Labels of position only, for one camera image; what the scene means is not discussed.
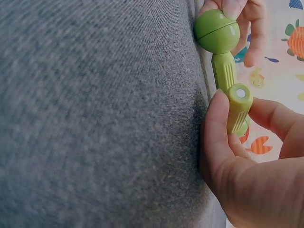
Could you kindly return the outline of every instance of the gray fabric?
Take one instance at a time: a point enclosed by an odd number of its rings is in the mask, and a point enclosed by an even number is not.
[[[1,1],[0,227],[224,225],[197,171],[193,7]]]

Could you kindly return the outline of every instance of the green ball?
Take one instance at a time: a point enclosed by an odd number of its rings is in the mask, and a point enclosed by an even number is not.
[[[218,9],[204,12],[194,24],[194,36],[199,45],[214,54],[224,54],[239,41],[240,31],[235,20]]]

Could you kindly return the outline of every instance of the plastic piece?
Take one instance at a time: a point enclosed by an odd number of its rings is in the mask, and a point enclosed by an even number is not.
[[[247,114],[253,97],[245,85],[238,84],[235,59],[230,52],[240,38],[238,23],[218,9],[209,10],[196,20],[194,35],[203,49],[213,53],[211,62],[216,87],[229,98],[227,132],[243,136],[249,127]]]
[[[237,83],[237,69],[230,52],[212,56],[212,68],[217,89],[223,92]]]
[[[194,34],[201,47],[214,54],[230,52],[240,38],[238,23],[217,9],[203,13],[196,20]]]
[[[237,133],[242,127],[253,103],[253,96],[247,86],[242,83],[234,84],[227,91],[229,99],[229,114],[227,132]]]

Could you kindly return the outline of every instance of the play mat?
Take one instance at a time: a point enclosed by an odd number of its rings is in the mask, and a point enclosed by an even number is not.
[[[257,66],[243,65],[247,47],[235,56],[237,76],[253,96],[278,101],[304,114],[304,0],[280,0],[268,4],[269,43],[266,56]],[[253,160],[278,159],[282,142],[272,132],[250,120],[249,130],[241,142]],[[233,226],[227,222],[227,228]]]

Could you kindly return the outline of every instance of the hand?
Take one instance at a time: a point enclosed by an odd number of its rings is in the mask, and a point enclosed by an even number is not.
[[[200,13],[220,9],[230,18],[237,20],[240,28],[240,40],[231,50],[233,55],[240,52],[246,45],[249,26],[251,24],[251,43],[245,55],[244,64],[253,67],[264,57],[267,42],[267,11],[264,0],[205,0]]]
[[[200,172],[237,228],[304,227],[304,116],[255,98],[250,117],[283,141],[280,159],[256,163],[227,135],[227,96],[217,91],[204,124]]]

